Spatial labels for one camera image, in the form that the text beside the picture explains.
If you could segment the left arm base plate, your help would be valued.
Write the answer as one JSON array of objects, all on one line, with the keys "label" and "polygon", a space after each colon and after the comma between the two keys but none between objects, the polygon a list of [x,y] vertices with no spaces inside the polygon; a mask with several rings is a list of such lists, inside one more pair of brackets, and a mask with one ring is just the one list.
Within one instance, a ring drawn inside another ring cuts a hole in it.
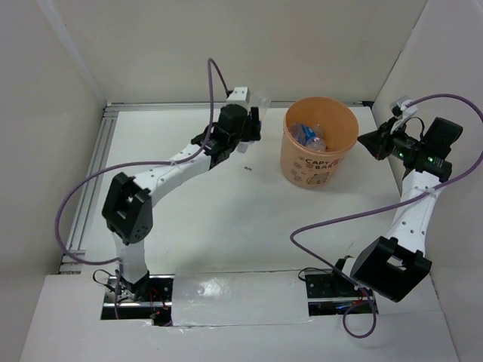
[{"label": "left arm base plate", "polygon": [[[101,320],[116,320],[115,316],[115,282],[114,275],[107,273],[103,280],[93,276],[95,283],[104,287]],[[153,326],[168,327],[172,325],[171,306],[173,296],[173,275],[151,275],[146,290],[141,296],[131,296],[124,288],[120,288],[117,297],[118,317],[120,320],[147,320]]]}]

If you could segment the blue label bottle blue cap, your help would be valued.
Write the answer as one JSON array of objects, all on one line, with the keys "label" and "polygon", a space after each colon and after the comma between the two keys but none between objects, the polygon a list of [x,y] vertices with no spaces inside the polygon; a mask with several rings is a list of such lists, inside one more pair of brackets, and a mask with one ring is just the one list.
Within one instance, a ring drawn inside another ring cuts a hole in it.
[{"label": "blue label bottle blue cap", "polygon": [[288,130],[291,136],[301,145],[312,151],[325,152],[327,149],[324,140],[324,131],[321,126],[309,127],[306,124],[292,124]]}]

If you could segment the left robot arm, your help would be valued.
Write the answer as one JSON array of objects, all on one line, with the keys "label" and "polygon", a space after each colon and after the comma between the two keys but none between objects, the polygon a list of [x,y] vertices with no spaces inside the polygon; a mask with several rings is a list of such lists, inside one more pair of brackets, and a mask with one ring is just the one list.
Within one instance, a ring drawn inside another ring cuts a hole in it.
[{"label": "left robot arm", "polygon": [[218,121],[195,136],[166,165],[134,176],[121,172],[113,177],[102,216],[115,241],[116,256],[121,259],[116,274],[123,294],[139,301],[149,292],[144,241],[153,227],[154,206],[185,181],[227,160],[239,144],[259,140],[259,109],[228,104],[220,109]]}]

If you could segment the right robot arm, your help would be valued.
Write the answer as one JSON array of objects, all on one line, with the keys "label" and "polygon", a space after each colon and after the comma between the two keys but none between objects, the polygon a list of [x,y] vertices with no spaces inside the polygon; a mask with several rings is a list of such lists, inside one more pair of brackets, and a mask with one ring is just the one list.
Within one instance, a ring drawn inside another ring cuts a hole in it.
[{"label": "right robot arm", "polygon": [[435,118],[421,140],[393,130],[389,119],[376,131],[358,141],[378,161],[390,155],[405,166],[401,206],[397,208],[389,231],[358,255],[351,271],[339,270],[329,278],[333,293],[345,296],[355,282],[381,296],[399,302],[428,274],[432,263],[426,258],[426,230],[442,183],[448,181],[452,165],[446,160],[451,145],[463,128],[444,118]]}]

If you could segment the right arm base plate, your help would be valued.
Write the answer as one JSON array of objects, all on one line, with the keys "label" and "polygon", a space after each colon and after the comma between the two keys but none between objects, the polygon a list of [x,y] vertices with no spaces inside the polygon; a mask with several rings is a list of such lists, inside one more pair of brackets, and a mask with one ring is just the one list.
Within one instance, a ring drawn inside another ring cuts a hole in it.
[{"label": "right arm base plate", "polygon": [[305,268],[298,275],[306,288],[310,317],[371,314],[368,298],[350,282],[330,269]]}]

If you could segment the blue label bottle white neck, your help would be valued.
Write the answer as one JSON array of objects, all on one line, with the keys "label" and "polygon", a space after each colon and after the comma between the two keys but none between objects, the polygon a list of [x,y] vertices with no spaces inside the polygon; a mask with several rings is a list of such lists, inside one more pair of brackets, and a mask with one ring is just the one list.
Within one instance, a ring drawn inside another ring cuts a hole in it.
[{"label": "blue label bottle white neck", "polygon": [[[271,103],[270,96],[264,90],[258,89],[251,94],[250,101],[251,101],[250,103],[251,106],[255,106],[258,108],[259,119],[260,119],[260,122],[263,123],[266,118],[267,110],[269,109],[269,106]],[[239,153],[244,154],[248,150],[249,145],[252,145],[252,144],[254,144],[254,141],[240,142],[237,146],[237,151]]]}]

